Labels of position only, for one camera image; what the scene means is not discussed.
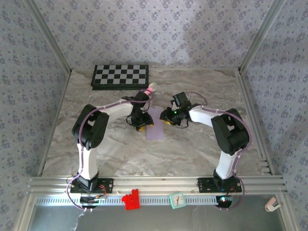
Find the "purple paper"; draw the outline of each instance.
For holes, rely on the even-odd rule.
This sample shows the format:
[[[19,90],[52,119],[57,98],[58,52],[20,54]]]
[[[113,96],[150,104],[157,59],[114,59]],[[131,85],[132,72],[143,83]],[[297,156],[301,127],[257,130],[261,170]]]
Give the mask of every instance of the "purple paper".
[[[146,139],[151,141],[162,141],[164,139],[164,122],[159,119],[163,112],[162,108],[149,108],[154,125],[146,126]]]

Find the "pink marker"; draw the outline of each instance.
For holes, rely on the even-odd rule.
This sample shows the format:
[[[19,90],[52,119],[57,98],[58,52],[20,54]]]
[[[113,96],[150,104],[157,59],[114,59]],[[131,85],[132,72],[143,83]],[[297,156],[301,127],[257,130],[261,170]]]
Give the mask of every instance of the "pink marker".
[[[149,94],[151,94],[151,92],[156,91],[156,89],[157,89],[157,83],[150,83],[147,90],[145,90],[144,92],[145,92],[146,95],[149,95]]]

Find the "black mounting plate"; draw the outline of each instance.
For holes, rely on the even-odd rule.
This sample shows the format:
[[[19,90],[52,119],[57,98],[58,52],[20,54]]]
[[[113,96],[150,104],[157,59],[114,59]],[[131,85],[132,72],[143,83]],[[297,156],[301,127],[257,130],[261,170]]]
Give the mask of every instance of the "black mounting plate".
[[[241,193],[242,187],[241,183],[238,179],[234,178],[232,179],[232,182],[229,182],[232,187],[235,188],[236,192]],[[234,189],[232,187],[228,187],[223,190],[219,190],[217,186],[214,183],[213,177],[204,177],[204,178],[198,178],[198,187],[199,187],[199,193],[234,193]]]
[[[106,193],[112,193],[112,189],[113,189],[113,186],[114,186],[114,179],[112,179],[112,178],[98,178],[97,185],[98,186],[99,185],[105,186],[105,188],[107,190]],[[71,187],[70,193],[89,193],[89,192],[82,189],[79,182],[76,179],[72,182],[72,187]],[[92,191],[91,193],[104,194],[104,189],[96,187],[96,189],[94,189],[94,191]]]

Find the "patterned wallpaper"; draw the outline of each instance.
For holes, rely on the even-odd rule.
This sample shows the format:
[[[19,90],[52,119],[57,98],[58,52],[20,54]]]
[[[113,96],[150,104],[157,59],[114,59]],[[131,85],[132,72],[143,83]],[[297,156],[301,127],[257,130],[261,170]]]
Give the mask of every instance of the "patterned wallpaper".
[[[0,230],[11,230],[47,144],[66,76],[27,8],[0,3]]]
[[[272,0],[36,1],[71,68],[237,67]]]
[[[308,2],[287,0],[250,64],[260,124],[284,175],[303,230],[308,230]]]

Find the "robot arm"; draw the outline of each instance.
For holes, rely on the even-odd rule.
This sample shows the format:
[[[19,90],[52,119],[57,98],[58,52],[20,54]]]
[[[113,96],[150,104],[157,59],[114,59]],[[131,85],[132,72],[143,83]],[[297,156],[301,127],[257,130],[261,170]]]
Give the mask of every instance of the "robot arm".
[[[146,103],[139,103],[140,101],[149,100],[148,94],[149,93],[139,91],[135,97],[123,97],[115,103],[99,107],[103,109],[94,112],[87,119],[82,129],[80,141],[79,130],[83,120],[89,113],[97,109],[91,104],[83,108],[72,129],[72,134],[75,137],[79,150],[78,172],[81,174],[78,178],[78,182],[86,191],[91,192],[96,187],[98,167],[96,153],[91,153],[91,149],[96,148],[102,142],[108,123],[124,116],[130,116],[131,125],[134,126],[136,130],[139,130],[143,126],[153,124],[151,116],[147,112],[141,110]],[[80,144],[81,142],[85,147],[83,151]]]
[[[183,119],[208,125],[214,129],[217,143],[221,149],[218,166],[214,171],[214,183],[220,190],[229,188],[233,182],[233,164],[237,153],[249,142],[248,132],[238,120],[231,116],[206,111],[199,104],[191,104],[184,92],[173,96],[173,109],[168,107],[161,113],[160,119],[171,125],[180,125]],[[239,117],[236,109],[227,112]]]

